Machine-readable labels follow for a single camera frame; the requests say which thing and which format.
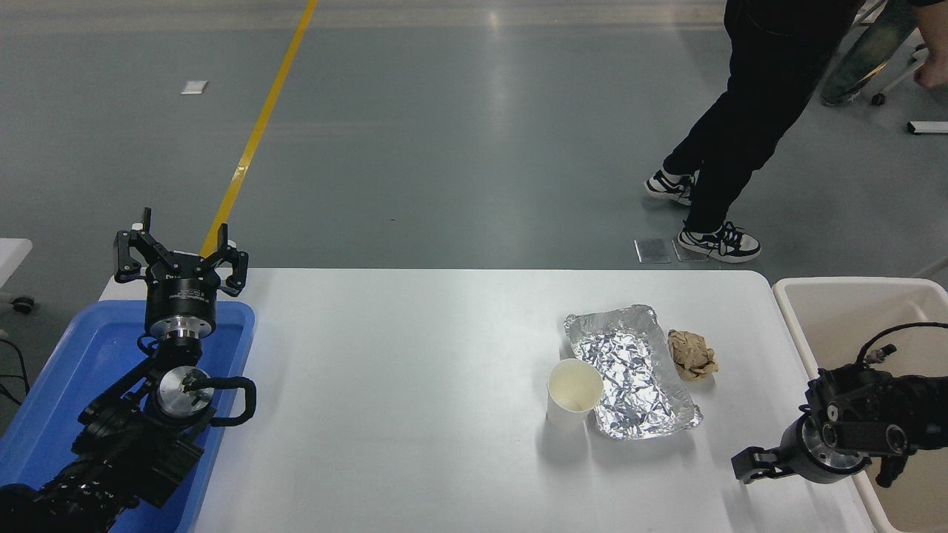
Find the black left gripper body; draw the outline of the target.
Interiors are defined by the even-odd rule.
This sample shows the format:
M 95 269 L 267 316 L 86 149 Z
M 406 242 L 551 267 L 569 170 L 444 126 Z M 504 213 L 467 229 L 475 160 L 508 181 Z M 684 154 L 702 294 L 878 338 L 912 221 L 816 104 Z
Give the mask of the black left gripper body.
M 146 269 L 147 303 L 145 320 L 163 321 L 175 316 L 216 320 L 216 297 L 220 277 L 194 269 L 202 258 L 196 254 L 174 252 L 172 264 L 180 270 L 173 273 L 161 261 L 149 263 Z

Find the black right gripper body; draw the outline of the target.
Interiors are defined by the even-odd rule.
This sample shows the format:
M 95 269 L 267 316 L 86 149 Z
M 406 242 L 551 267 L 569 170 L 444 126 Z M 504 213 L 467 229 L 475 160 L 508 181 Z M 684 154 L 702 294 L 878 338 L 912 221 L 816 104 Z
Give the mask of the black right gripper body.
M 825 483 L 825 466 L 818 458 L 823 441 L 809 416 L 800 416 L 783 433 L 778 447 L 780 477 L 799 476 L 813 483 Z

